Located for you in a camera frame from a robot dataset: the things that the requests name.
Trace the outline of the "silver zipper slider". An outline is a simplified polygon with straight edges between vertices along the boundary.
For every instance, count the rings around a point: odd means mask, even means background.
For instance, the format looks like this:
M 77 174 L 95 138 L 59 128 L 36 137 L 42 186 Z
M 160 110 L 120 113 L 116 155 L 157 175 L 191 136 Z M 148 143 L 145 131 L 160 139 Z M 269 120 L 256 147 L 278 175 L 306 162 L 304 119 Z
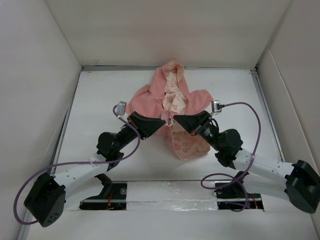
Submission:
M 173 122 L 172 118 L 169 116 L 169 117 L 168 117 L 168 120 L 167 120 L 167 125 L 168 125 L 169 127 L 171 127 L 171 126 L 173 126 L 173 124 L 174 124 L 174 122 Z

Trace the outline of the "pink hooded jacket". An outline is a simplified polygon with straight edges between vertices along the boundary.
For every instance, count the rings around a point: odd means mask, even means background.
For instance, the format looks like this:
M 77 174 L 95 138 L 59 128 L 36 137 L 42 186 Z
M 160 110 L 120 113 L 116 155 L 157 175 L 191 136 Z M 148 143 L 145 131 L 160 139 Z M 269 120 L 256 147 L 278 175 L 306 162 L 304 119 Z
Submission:
M 187 161 L 207 154 L 210 145 L 199 135 L 187 133 L 175 120 L 175 115 L 195 115 L 205 110 L 213 101 L 203 90 L 189 91 L 184 67 L 173 60 L 158 67 L 151 84 L 140 88 L 126 106 L 128 115 L 133 112 L 165 120 L 157 135 L 166 137 L 168 146 L 180 160 Z M 173 126 L 168 126 L 168 117 Z

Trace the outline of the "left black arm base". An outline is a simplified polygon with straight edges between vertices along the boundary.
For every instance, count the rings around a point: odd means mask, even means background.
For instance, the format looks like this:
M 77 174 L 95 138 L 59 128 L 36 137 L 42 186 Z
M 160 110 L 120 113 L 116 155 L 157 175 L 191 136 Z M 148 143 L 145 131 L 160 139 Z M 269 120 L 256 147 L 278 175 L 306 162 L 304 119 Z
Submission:
M 124 211 L 127 209 L 128 183 L 113 182 L 105 174 L 95 176 L 101 181 L 103 188 L 98 195 L 82 200 L 79 208 L 85 211 Z

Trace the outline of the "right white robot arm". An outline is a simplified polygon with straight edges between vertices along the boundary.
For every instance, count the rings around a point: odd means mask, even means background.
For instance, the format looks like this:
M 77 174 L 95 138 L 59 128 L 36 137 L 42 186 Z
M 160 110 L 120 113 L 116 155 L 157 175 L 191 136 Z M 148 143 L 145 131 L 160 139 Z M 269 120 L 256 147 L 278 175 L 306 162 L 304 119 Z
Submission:
M 215 149 L 215 157 L 222 166 L 239 171 L 238 180 L 231 184 L 235 196 L 243 197 L 251 187 L 288 200 L 305 213 L 316 212 L 320 203 L 320 176 L 308 162 L 276 162 L 250 153 L 242 148 L 243 141 L 237 130 L 220 132 L 211 124 L 207 111 L 173 118 L 190 135 L 201 136 Z

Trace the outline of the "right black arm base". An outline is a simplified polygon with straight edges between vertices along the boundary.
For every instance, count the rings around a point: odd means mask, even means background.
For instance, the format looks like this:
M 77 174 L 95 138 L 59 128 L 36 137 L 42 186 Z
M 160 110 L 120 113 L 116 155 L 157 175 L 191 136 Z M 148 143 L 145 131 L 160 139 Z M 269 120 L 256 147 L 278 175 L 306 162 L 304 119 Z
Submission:
M 243 207 L 245 210 L 263 210 L 262 197 L 258 193 L 246 193 L 238 182 L 214 190 L 212 195 L 217 198 L 218 210 L 231 210 L 238 212 Z

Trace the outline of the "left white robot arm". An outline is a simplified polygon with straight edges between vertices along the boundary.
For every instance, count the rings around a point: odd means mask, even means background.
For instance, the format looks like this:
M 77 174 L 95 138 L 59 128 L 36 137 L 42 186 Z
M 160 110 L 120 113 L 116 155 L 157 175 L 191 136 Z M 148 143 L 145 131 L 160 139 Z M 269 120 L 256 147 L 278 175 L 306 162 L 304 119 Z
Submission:
M 99 135 L 97 155 L 89 161 L 79 162 L 55 175 L 46 170 L 35 175 L 36 180 L 23 204 L 43 228 L 52 225 L 62 215 L 68 195 L 92 178 L 100 180 L 94 186 L 95 194 L 103 199 L 109 197 L 113 183 L 106 172 L 127 158 L 121 150 L 133 140 L 149 138 L 166 122 L 133 112 L 123 123 L 119 132 Z

